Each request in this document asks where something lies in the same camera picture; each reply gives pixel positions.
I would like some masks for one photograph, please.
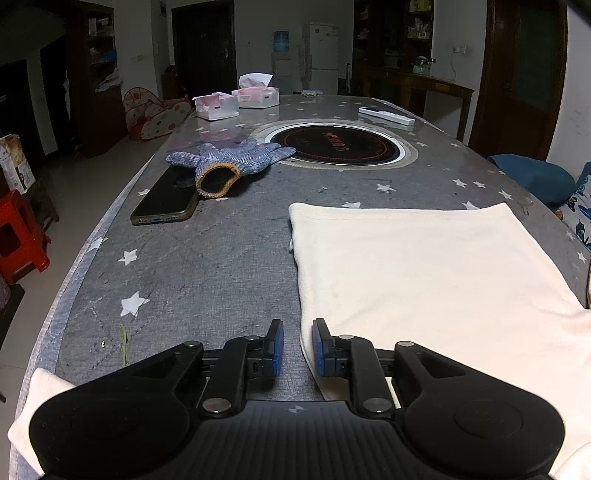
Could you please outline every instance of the silver bolt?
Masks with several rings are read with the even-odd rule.
[[[382,413],[392,408],[392,402],[385,398],[368,398],[363,402],[363,407],[373,413]]]
[[[230,410],[232,404],[225,398],[213,397],[203,402],[203,408],[211,413],[223,413]]]

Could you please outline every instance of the floor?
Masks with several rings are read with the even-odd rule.
[[[6,404],[0,403],[0,479],[8,478],[10,442],[6,433],[14,420],[22,378],[53,299],[103,214],[164,141],[124,139],[105,155],[61,158],[42,172],[60,221],[47,230],[51,237],[49,268],[43,273],[34,270],[19,281],[25,297],[0,348],[0,391],[7,398]]]

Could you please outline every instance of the smartphone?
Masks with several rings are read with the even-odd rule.
[[[171,165],[131,214],[131,223],[182,222],[191,218],[198,203],[195,171]]]

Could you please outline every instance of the refrigerator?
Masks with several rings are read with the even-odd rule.
[[[339,27],[306,23],[303,25],[302,40],[302,88],[336,95],[339,85]]]

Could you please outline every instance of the glove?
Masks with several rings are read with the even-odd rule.
[[[240,177],[259,173],[294,153],[296,149],[293,147],[281,147],[277,143],[257,144],[255,139],[247,138],[234,148],[218,149],[206,143],[199,147],[197,155],[175,152],[166,161],[194,168],[197,191],[205,198],[220,198]]]

